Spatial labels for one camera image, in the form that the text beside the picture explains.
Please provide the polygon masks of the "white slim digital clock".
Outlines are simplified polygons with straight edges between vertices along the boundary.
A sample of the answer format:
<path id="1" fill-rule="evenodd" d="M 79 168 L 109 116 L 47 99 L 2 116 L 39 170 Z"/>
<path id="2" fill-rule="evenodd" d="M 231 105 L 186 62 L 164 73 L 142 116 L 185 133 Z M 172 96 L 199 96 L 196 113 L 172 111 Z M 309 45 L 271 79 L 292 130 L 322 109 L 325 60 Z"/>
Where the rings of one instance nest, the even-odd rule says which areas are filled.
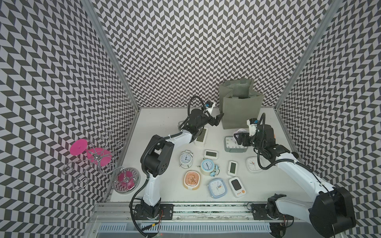
<path id="1" fill-rule="evenodd" d="M 227 175 L 230 177 L 237 176 L 238 163 L 236 161 L 229 161 L 227 168 Z"/>

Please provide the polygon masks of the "white square analog clock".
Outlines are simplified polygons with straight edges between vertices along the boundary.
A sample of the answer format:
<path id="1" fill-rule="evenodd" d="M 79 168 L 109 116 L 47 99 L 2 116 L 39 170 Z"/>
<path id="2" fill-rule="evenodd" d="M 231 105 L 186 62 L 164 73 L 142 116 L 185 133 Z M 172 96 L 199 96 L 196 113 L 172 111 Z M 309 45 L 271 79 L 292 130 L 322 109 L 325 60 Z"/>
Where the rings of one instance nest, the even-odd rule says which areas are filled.
<path id="1" fill-rule="evenodd" d="M 259 173 L 262 169 L 259 167 L 257 157 L 249 157 L 246 159 L 246 168 L 250 173 Z"/>

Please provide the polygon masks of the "white twin-bell alarm clock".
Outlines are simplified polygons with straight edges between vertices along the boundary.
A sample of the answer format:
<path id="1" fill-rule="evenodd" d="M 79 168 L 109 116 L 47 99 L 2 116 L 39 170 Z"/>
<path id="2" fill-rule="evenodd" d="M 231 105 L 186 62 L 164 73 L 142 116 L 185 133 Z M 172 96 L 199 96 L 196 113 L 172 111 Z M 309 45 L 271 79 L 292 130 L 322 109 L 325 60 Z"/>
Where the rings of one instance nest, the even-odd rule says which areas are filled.
<path id="1" fill-rule="evenodd" d="M 181 168 L 190 168 L 193 165 L 193 153 L 190 150 L 183 151 L 180 155 L 179 162 Z"/>

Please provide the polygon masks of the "white orange-button digital timer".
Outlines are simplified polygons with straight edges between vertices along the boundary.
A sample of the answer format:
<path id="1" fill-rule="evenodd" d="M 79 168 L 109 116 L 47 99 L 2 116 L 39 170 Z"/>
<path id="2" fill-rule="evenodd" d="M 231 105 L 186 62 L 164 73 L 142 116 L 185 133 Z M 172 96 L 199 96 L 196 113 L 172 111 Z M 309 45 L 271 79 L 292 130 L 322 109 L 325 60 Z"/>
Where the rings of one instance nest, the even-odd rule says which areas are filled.
<path id="1" fill-rule="evenodd" d="M 247 194 L 247 190 L 238 177 L 231 178 L 228 183 L 235 197 L 240 198 Z"/>

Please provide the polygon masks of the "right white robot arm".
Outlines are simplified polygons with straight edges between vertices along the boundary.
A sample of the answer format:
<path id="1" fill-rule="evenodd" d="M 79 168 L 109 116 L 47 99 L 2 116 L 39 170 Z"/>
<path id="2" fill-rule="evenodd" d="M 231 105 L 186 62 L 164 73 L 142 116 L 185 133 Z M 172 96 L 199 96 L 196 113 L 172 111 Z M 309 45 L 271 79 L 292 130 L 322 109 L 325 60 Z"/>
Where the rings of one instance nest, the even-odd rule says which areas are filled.
<path id="1" fill-rule="evenodd" d="M 311 199 L 310 202 L 305 202 L 285 194 L 275 194 L 267 200 L 269 218 L 292 216 L 311 224 L 325 238 L 333 238 L 356 226 L 350 192 L 318 177 L 312 169 L 298 161 L 297 153 L 277 144 L 270 125 L 256 126 L 255 134 L 239 132 L 233 137 L 239 145 L 251 146 L 257 152 L 257 164 L 261 170 L 278 167 Z"/>

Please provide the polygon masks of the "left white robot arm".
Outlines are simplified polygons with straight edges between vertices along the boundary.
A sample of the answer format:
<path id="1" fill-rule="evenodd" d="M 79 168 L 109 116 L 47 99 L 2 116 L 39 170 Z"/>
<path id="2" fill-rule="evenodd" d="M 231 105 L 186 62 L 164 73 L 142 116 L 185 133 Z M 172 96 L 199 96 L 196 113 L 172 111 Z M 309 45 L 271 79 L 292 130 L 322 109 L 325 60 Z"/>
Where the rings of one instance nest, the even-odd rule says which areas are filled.
<path id="1" fill-rule="evenodd" d="M 203 107 L 188 112 L 186 119 L 180 124 L 179 132 L 162 137 L 154 135 L 149 141 L 141 159 L 142 171 L 146 174 L 146 181 L 139 191 L 144 190 L 142 206 L 156 208 L 161 201 L 159 177 L 167 170 L 173 150 L 197 139 L 206 125 L 218 126 L 224 114 L 216 117 L 210 114 L 211 110 Z"/>

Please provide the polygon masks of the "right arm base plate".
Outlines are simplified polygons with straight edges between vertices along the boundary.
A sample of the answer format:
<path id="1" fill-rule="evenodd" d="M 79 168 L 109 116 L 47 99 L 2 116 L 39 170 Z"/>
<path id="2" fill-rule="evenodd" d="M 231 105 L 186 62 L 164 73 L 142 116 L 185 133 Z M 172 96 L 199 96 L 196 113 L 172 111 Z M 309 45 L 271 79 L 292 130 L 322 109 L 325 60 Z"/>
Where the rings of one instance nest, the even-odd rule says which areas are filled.
<path id="1" fill-rule="evenodd" d="M 270 220 L 280 222 L 292 222 L 294 217 L 281 213 L 273 213 L 267 207 L 266 203 L 248 203 L 247 209 L 251 212 L 254 220 Z"/>

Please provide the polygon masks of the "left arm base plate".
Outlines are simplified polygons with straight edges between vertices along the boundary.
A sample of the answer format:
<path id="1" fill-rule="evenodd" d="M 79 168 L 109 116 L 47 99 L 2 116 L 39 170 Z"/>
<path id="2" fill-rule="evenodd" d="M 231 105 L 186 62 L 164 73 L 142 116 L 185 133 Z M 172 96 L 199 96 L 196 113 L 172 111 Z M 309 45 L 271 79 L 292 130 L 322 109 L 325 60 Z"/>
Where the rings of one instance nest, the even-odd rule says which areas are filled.
<path id="1" fill-rule="evenodd" d="M 157 204 L 149 206 L 147 204 L 137 204 L 133 209 L 133 216 L 136 220 L 172 220 L 174 204 Z"/>

